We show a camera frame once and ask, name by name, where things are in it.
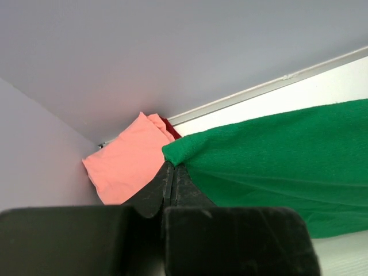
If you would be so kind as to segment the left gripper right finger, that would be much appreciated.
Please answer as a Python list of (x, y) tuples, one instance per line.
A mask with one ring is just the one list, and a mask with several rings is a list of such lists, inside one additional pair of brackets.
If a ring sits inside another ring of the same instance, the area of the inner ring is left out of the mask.
[(219, 207), (168, 164), (162, 232), (167, 275), (320, 275), (311, 237), (284, 207)]

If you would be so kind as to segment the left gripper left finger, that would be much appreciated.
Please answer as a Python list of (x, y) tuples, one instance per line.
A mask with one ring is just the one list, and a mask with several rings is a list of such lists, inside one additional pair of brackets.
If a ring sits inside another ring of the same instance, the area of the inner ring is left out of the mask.
[(2, 275), (164, 275), (163, 205), (174, 166), (121, 205), (10, 209), (1, 213)]

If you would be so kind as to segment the green t shirt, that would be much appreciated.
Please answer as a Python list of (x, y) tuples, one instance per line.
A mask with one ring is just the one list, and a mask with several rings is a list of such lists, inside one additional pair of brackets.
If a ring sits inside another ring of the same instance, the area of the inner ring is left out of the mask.
[(216, 205), (284, 206), (314, 239), (367, 230), (367, 101), (274, 114), (162, 149)]

